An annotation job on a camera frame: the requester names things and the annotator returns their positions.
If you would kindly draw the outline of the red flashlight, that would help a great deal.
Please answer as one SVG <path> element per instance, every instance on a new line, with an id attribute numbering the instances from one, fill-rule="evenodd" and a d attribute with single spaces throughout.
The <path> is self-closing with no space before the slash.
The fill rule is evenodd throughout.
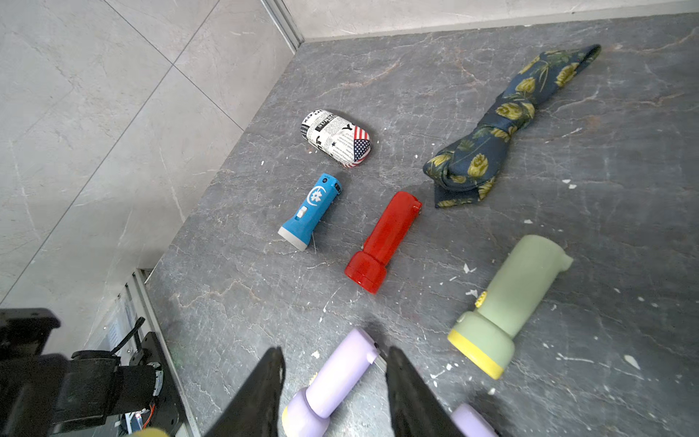
<path id="1" fill-rule="evenodd" d="M 345 275 L 365 291 L 376 294 L 387 274 L 387 266 L 420 214 L 422 202 L 405 191 L 397 192 L 383 211 L 363 249 L 355 253 Z"/>

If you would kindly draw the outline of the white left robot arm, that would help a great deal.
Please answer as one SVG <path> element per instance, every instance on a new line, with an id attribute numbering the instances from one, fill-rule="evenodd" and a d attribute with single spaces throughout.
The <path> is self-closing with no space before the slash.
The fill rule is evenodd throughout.
<path id="1" fill-rule="evenodd" d="M 121 416 L 118 428 L 136 433 L 157 424 L 165 370 L 150 361 L 139 330 L 110 350 L 45 354 L 61 323 L 48 309 L 1 312 L 1 433 L 50 436 L 99 427 Z"/>

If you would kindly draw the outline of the blue flashlight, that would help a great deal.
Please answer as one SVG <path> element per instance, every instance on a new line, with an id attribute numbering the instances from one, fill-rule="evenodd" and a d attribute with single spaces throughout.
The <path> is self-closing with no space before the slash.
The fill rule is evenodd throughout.
<path id="1" fill-rule="evenodd" d="M 340 182 L 330 174 L 323 173 L 296 214 L 280 227 L 278 235 L 299 251 L 305 251 L 311 243 L 314 229 L 341 192 Z"/>

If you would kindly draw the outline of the green flashlight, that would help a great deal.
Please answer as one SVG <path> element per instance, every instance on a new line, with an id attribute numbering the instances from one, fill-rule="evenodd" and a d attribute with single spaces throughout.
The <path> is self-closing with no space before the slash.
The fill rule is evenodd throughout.
<path id="1" fill-rule="evenodd" d="M 526 235 L 475 302 L 458 318 L 448 341 L 493 380 L 512 361 L 514 338 L 528 322 L 551 285 L 568 271 L 573 258 L 547 238 Z"/>

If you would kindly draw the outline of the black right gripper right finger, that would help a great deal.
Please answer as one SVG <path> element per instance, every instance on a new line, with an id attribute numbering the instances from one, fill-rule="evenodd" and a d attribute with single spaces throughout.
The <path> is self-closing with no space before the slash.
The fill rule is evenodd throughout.
<path id="1" fill-rule="evenodd" d="M 386 382 L 395 436 L 459 436 L 463 433 L 447 415 L 403 350 L 391 346 Z"/>

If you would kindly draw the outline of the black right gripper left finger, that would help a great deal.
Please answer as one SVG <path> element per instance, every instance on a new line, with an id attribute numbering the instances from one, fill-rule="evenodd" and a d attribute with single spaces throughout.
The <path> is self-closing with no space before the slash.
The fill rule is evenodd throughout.
<path id="1" fill-rule="evenodd" d="M 205 435 L 277 437 L 285 377 L 282 349 L 269 348 Z"/>

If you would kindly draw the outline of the purple flashlight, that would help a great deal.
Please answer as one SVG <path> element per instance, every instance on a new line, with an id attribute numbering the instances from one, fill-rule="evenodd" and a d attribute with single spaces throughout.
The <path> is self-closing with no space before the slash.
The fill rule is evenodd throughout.
<path id="1" fill-rule="evenodd" d="M 350 331 L 313 382 L 298 391 L 284 409 L 281 421 L 285 435 L 324 435 L 331 415 L 379 356 L 375 340 L 366 331 Z"/>
<path id="2" fill-rule="evenodd" d="M 467 403 L 453 411 L 451 420 L 466 437 L 498 437 L 493 426 Z"/>

